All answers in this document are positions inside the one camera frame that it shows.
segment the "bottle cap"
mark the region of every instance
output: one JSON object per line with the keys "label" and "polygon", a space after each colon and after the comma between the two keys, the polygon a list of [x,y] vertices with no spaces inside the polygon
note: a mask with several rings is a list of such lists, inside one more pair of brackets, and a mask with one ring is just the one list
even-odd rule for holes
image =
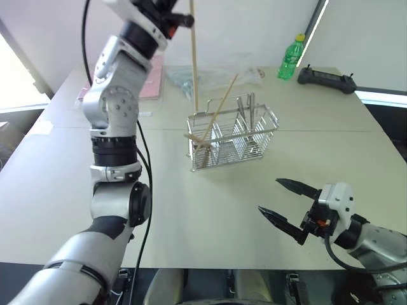
{"label": "bottle cap", "polygon": [[295,40],[297,40],[297,41],[304,41],[304,39],[305,39],[305,35],[304,35],[304,34],[298,34],[298,35],[295,37]]}

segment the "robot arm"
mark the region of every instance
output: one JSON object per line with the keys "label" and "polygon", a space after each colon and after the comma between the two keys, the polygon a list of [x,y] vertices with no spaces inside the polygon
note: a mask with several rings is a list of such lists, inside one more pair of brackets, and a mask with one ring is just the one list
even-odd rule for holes
{"label": "robot arm", "polygon": [[[372,274],[377,290],[385,304],[407,303],[407,237],[401,233],[370,224],[365,218],[352,214],[354,197],[348,184],[326,184],[314,189],[304,183],[277,179],[288,190],[313,199],[305,214],[301,229],[288,223],[284,216],[259,207],[260,212],[277,228],[303,245],[311,233],[324,238],[331,258],[349,271]],[[335,256],[331,244],[347,249],[364,268],[355,268]]]}
{"label": "robot arm", "polygon": [[171,13],[177,0],[105,0],[125,25],[97,61],[83,110],[91,123],[92,225],[69,239],[10,304],[105,304],[134,228],[150,216],[149,187],[138,181],[138,96],[178,26],[192,16]]}

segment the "pink notebook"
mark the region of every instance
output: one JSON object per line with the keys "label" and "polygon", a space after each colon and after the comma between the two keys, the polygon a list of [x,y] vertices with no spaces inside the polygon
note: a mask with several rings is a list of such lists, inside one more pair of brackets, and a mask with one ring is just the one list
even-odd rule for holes
{"label": "pink notebook", "polygon": [[[149,99],[160,97],[163,64],[164,58],[162,56],[154,56],[151,59],[151,65],[153,67],[151,68],[150,74],[140,91],[139,98]],[[89,87],[90,87],[89,82],[87,81],[86,84],[82,87],[81,91],[79,92],[79,95],[77,97],[78,100],[80,101],[83,100],[83,97],[89,90]]]}

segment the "clear plastic bag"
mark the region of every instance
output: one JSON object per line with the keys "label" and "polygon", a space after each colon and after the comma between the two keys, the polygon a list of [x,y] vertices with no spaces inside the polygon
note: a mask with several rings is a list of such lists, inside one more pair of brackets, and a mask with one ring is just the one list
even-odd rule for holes
{"label": "clear plastic bag", "polygon": [[[250,58],[250,53],[240,53],[228,57],[228,60],[219,64],[198,66],[198,91],[203,93],[226,88],[236,73],[239,74],[239,77],[235,86],[261,83],[258,68],[251,65]],[[166,74],[191,100],[193,96],[192,66],[169,66],[166,68]]]}

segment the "floor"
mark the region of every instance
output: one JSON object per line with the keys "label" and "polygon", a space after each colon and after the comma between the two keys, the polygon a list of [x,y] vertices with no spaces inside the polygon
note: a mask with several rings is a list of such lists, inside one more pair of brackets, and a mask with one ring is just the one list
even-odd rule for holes
{"label": "floor", "polygon": [[[0,305],[9,303],[31,276],[41,269],[39,265],[0,263]],[[142,269],[136,293],[136,304],[142,304],[155,269]],[[307,284],[312,305],[330,305],[335,288],[345,280],[344,271],[300,271],[300,280]],[[281,305],[293,305],[295,301],[287,292],[287,271],[264,271],[273,299]],[[227,295],[226,271],[213,269],[189,270],[188,284],[184,289],[184,301],[225,298]],[[128,304],[126,295],[123,304]]]}

